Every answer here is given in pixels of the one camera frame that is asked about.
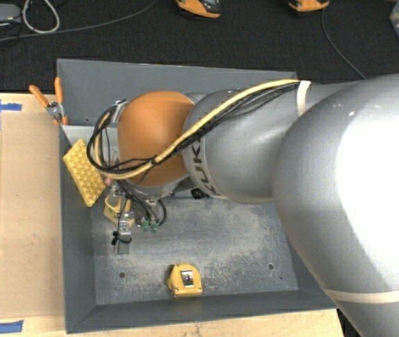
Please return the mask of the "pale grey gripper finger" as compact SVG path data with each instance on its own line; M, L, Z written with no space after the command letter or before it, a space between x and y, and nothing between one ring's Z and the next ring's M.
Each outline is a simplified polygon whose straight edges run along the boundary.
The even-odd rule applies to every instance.
M121 205L123 200L123 190L119 185L111 186L109 192L109 204L110 205Z
M132 241L132 232L130 231L129 222L120 220L116 232L116 252L119 255L129 254L130 243Z

